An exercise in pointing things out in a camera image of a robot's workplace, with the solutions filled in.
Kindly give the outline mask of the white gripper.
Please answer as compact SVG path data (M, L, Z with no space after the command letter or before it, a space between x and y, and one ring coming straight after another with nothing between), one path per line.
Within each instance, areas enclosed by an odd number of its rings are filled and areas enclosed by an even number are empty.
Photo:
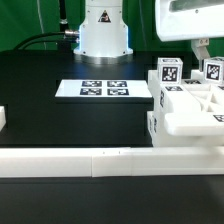
M163 42L192 40L202 72L210 57L208 38L224 37L224 0L155 0L155 22Z

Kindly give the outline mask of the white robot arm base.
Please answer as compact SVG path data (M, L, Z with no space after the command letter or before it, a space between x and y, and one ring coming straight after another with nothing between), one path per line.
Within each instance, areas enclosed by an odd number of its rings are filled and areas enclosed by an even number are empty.
M77 61L91 64L129 62L128 26L122 17L123 0L85 0L85 19L79 26Z

